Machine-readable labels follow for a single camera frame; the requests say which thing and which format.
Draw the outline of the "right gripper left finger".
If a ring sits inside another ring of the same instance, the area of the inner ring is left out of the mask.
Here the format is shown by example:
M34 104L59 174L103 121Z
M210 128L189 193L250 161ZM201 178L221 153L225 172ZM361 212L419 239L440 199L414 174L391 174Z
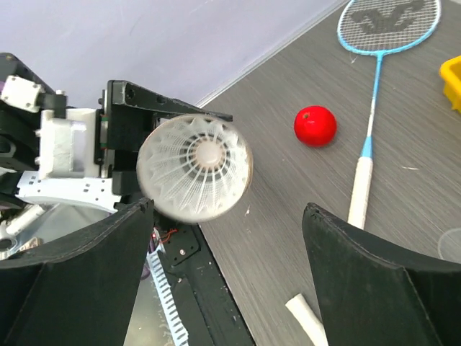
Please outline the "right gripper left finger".
M152 230L143 198L1 261L1 344L123 345Z

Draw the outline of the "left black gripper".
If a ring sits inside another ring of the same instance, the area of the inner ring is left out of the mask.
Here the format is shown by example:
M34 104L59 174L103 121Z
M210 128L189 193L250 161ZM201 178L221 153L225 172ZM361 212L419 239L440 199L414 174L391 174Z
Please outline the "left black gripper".
M233 120L232 115L204 110L123 80L109 80L99 104L94 163L103 178L112 179L112 193L127 199L140 194L135 173L138 151L161 118L197 113Z

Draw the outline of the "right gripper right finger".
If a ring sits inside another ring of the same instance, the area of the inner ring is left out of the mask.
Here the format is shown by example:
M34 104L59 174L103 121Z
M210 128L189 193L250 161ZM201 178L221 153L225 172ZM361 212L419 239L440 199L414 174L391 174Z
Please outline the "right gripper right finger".
M460 264L400 247L315 203L302 230L330 345L460 344Z

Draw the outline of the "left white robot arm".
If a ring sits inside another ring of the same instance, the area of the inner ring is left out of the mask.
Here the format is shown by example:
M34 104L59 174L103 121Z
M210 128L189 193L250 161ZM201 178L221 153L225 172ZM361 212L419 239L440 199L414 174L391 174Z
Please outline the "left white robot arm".
M110 80L95 108L73 107L11 53L1 54L1 257L37 246L27 227L58 204L109 214L142 198L138 151L162 121L233 116Z

